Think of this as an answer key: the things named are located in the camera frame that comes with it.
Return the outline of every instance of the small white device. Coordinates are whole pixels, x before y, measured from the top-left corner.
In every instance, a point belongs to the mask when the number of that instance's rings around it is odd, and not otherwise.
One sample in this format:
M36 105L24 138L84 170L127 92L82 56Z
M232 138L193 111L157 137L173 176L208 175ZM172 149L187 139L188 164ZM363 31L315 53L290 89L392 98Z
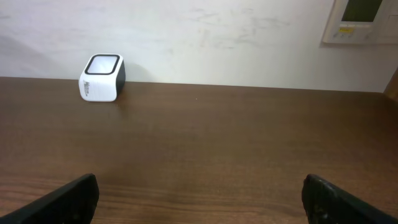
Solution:
M114 101L125 81L126 72L121 55L93 55L80 75L80 95L86 101Z
M323 41L398 44L398 1L335 0Z

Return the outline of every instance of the white cube speaker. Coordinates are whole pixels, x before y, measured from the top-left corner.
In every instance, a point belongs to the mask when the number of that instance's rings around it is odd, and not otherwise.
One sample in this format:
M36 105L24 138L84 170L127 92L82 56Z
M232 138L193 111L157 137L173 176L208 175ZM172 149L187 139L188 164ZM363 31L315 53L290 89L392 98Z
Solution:
M80 95L86 101L114 101L125 81L126 72L121 55L93 55L80 75Z

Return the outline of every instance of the white wall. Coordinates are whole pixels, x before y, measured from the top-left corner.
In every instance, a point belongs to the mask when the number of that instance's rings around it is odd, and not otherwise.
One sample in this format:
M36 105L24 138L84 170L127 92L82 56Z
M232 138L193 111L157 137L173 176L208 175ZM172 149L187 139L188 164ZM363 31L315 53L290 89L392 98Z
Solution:
M97 53L139 82L383 91L398 47L324 46L333 0L1 0L0 75L78 79Z

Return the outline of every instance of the brown table surface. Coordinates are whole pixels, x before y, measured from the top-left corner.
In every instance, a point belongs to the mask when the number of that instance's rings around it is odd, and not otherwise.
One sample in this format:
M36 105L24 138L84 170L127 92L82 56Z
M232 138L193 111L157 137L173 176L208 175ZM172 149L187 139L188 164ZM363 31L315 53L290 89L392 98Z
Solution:
M85 173L93 223L307 223L318 174L398 217L398 104L380 93L0 78L0 215Z

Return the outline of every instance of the scuff marks on wall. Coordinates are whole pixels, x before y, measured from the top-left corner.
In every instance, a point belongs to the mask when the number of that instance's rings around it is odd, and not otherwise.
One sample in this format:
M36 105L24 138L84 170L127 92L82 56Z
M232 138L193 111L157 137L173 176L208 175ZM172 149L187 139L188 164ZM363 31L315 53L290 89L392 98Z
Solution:
M290 22L277 17L261 17L255 9L229 9L220 12L193 8L183 13L182 21L201 24L199 37L190 45L215 49L234 49L239 45L262 47L267 35L274 35Z

